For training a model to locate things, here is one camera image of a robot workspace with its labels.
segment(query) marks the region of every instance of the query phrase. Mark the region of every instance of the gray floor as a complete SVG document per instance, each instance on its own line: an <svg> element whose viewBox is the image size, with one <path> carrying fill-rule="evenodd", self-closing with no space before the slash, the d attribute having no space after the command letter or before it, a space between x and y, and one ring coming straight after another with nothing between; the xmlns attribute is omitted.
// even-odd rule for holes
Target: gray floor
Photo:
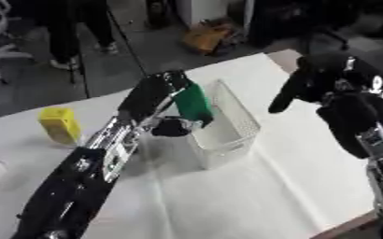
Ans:
<svg viewBox="0 0 383 239"><path fill-rule="evenodd" d="M235 51L222 57L207 57L189 52L180 44L185 28L180 23L150 31L144 27L145 7L142 1L110 1L116 18L128 35L135 52L147 72L154 73L168 69L192 69L259 52L272 52L282 49L298 49L295 40L277 42L267 49L255 49L241 45ZM365 18L354 27L344 30L343 35L350 38L351 51L363 56L383 69L383 42L372 41L356 34L364 28L374 28L374 19ZM87 67L89 88L93 97L132 88L141 78L140 71L132 56L118 36L121 54L102 55L94 50L92 35L81 24L78 28L82 52ZM17 42L23 51L35 55L36 63L25 60L1 62L5 77L11 81L9 86L0 84L0 117L26 109L56 105L85 98L81 78L77 84L69 83L66 72L52 69L48 65L48 36L44 29L34 29ZM337 45L327 37L316 37L314 51L337 49Z"/></svg>

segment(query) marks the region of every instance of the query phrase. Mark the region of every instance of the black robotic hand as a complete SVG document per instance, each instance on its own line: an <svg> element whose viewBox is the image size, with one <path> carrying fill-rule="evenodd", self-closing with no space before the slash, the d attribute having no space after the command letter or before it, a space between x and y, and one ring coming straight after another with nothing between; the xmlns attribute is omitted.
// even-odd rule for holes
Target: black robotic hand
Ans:
<svg viewBox="0 0 383 239"><path fill-rule="evenodd" d="M302 57L298 66L269 112L286 110L293 99L319 104L318 115L341 147L357 158L369 157L356 135L378 122L383 126L383 77L371 65L345 53Z"/></svg>

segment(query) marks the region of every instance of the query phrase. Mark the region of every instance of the wire basket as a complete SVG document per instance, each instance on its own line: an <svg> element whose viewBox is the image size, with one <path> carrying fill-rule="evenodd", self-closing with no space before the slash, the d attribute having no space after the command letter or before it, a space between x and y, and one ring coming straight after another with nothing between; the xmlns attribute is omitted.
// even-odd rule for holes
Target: wire basket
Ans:
<svg viewBox="0 0 383 239"><path fill-rule="evenodd" d="M214 121L191 134L189 143L201 166L210 169L245 155L260 125L222 80L203 89L212 105Z"/></svg>

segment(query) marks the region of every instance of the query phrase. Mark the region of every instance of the yellow box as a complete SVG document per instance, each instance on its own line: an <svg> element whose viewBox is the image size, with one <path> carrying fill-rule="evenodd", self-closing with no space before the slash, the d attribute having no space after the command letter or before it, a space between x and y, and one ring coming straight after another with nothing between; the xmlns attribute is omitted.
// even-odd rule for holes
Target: yellow box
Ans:
<svg viewBox="0 0 383 239"><path fill-rule="evenodd" d="M76 144L80 128L70 108L48 107L39 115L39 122L52 140L61 144Z"/></svg>

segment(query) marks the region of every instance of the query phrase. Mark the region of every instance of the sneaker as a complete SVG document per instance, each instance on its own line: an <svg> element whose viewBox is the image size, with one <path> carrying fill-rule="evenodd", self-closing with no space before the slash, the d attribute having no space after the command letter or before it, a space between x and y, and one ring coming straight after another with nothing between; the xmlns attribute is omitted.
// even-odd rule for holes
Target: sneaker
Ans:
<svg viewBox="0 0 383 239"><path fill-rule="evenodd" d="M104 54L108 54L108 55L119 54L119 48L118 48L118 45L116 44L116 42L112 42L112 43L108 44L108 46L106 46L106 47L100 46L99 48Z"/></svg>
<svg viewBox="0 0 383 239"><path fill-rule="evenodd" d="M56 60L50 60L50 65L54 68L70 71L72 70L78 70L79 64L77 63L77 60L75 58L72 58L69 63L58 63Z"/></svg>

